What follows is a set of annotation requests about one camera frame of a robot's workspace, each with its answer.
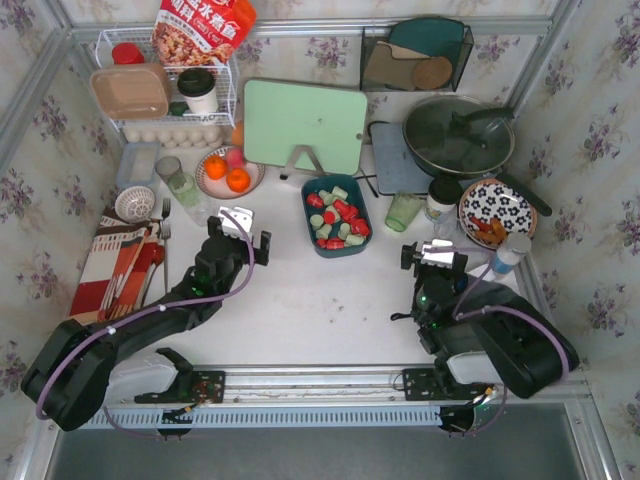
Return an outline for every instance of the bowl of fruit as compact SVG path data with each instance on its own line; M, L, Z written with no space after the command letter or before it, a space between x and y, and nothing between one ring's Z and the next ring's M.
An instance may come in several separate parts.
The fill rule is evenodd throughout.
M253 191L264 170L264 165L246 162L241 147L220 147L200 161L196 183L210 197L232 200Z
M532 237L538 223L536 209L495 178L474 183L464 192L458 216L469 238L492 250L497 250L511 232Z

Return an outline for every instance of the food package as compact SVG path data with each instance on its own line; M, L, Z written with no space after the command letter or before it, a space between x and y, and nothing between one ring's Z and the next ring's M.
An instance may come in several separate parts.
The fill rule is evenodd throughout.
M165 65L226 63L255 21L248 0L162 0L152 41Z

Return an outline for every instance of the dark teal tray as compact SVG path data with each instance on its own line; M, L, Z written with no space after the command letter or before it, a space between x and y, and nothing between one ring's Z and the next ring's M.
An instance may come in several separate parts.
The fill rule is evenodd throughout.
M336 186L342 188L345 192L347 192L347 194L349 195L347 197L347 202L349 202L349 205L354 205L358 209L358 216L364 218L367 221L367 225L369 225L369 230L371 231L371 233L362 245L345 247L339 250L327 250L326 248L320 248L316 244L316 232L313 231L313 228L311 228L311 224L309 223L309 218L311 217L311 215L322 215L324 213L324 208L310 207L309 205L307 205L306 199L310 193L318 193L320 190L331 192L331 190L333 190L333 187ZM327 175L324 177L309 180L302 186L302 205L304 208L305 220L307 222L307 229L309 230L309 238L311 239L311 243L316 249L316 252L321 257L338 258L355 255L356 253L362 252L373 237L373 225L371 225L371 220L369 219L367 207L364 204L364 198L362 198L360 186L358 185L358 182L349 175ZM341 223L342 222L338 222L333 226L330 238L338 236L338 231L340 230Z

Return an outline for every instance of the metal vent strip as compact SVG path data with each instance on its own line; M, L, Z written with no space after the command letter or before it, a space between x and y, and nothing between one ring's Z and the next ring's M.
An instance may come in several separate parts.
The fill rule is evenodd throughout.
M162 421L163 409L114 408L115 422L125 428L301 428L301 427L415 427L441 425L440 407L215 407L195 409L181 419L187 424ZM104 412L83 429L111 429Z

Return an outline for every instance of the black lid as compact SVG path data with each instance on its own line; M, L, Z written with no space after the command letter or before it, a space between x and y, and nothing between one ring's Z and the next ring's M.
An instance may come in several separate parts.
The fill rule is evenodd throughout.
M443 205L454 205L462 197L462 187L453 178L438 177L429 185L429 195Z
M178 77L178 91L186 97L206 95L215 86L215 77L204 68L190 68Z

